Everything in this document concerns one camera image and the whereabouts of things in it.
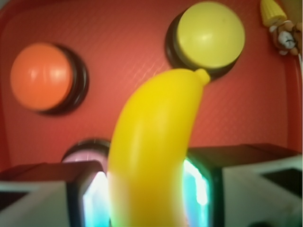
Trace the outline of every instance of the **orange button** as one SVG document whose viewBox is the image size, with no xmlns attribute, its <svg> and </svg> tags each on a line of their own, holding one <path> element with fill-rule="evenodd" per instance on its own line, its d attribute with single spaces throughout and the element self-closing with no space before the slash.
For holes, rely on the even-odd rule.
<svg viewBox="0 0 303 227">
<path fill-rule="evenodd" d="M 10 82 L 14 96 L 23 106 L 46 111 L 67 97 L 73 83 L 73 71 L 58 47 L 38 43 L 28 46 L 17 56 Z"/>
</svg>

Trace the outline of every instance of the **arcade button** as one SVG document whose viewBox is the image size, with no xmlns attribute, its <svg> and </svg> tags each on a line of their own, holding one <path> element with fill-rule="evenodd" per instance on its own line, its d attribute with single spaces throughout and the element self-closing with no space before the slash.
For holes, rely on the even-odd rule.
<svg viewBox="0 0 303 227">
<path fill-rule="evenodd" d="M 83 162 L 98 161 L 107 173 L 107 157 L 109 153 L 110 142 L 101 139 L 83 140 L 72 146 L 64 154 L 61 162 Z"/>
<path fill-rule="evenodd" d="M 27 109 L 61 114 L 76 108 L 89 85 L 82 60 L 66 47 L 36 43 L 16 57 L 10 74 L 11 89 Z"/>
<path fill-rule="evenodd" d="M 171 22 L 166 54 L 174 68 L 203 68 L 214 80 L 232 69 L 244 43 L 245 31 L 238 16 L 221 3 L 205 1 Z"/>
</svg>

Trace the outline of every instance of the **red textured panel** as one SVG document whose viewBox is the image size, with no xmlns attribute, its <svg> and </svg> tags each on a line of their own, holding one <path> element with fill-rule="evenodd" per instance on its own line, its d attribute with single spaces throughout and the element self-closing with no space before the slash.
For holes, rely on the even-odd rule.
<svg viewBox="0 0 303 227">
<path fill-rule="evenodd" d="M 110 139 L 128 97 L 148 78 L 170 69 L 164 52 L 167 28 L 196 2 L 53 1 L 12 17 L 0 40 L 1 98 L 12 164 L 57 162 L 78 140 Z M 291 116 L 285 78 L 297 78 L 298 72 L 289 70 L 285 60 L 295 58 L 280 56 L 273 48 L 261 24 L 259 0 L 219 2 L 242 20 L 246 44 L 234 68 L 205 89 L 190 145 L 268 142 L 288 147 Z M 89 69 L 87 97 L 70 114 L 33 113 L 20 106 L 10 90 L 16 55 L 41 41 L 68 46 Z"/>
<path fill-rule="evenodd" d="M 2 100 L 0 99 L 0 172 L 11 167 L 6 130 L 3 121 Z"/>
</svg>

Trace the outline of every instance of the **toy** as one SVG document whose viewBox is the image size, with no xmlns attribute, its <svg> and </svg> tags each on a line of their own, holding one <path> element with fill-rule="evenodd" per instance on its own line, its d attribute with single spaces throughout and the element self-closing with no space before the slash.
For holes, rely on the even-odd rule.
<svg viewBox="0 0 303 227">
<path fill-rule="evenodd" d="M 271 38 L 281 55 L 302 54 L 302 22 L 293 24 L 274 0 L 261 0 L 263 25 L 269 27 Z"/>
<path fill-rule="evenodd" d="M 302 54 L 302 22 L 294 25 L 288 20 L 280 26 L 271 26 L 269 31 L 281 55 Z"/>
<path fill-rule="evenodd" d="M 285 12 L 274 0 L 261 0 L 260 9 L 263 25 L 266 27 L 279 26 L 287 20 Z"/>
<path fill-rule="evenodd" d="M 209 81 L 202 69 L 169 70 L 129 98 L 108 157 L 112 226 L 186 226 L 183 161 Z"/>
</svg>

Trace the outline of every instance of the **yellow banana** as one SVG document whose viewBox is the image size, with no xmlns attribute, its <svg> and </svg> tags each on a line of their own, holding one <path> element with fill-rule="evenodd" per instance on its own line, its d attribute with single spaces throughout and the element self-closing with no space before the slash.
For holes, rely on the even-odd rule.
<svg viewBox="0 0 303 227">
<path fill-rule="evenodd" d="M 182 164 L 205 70 L 174 69 L 143 84 L 125 104 L 111 141 L 112 226 L 185 226 Z"/>
</svg>

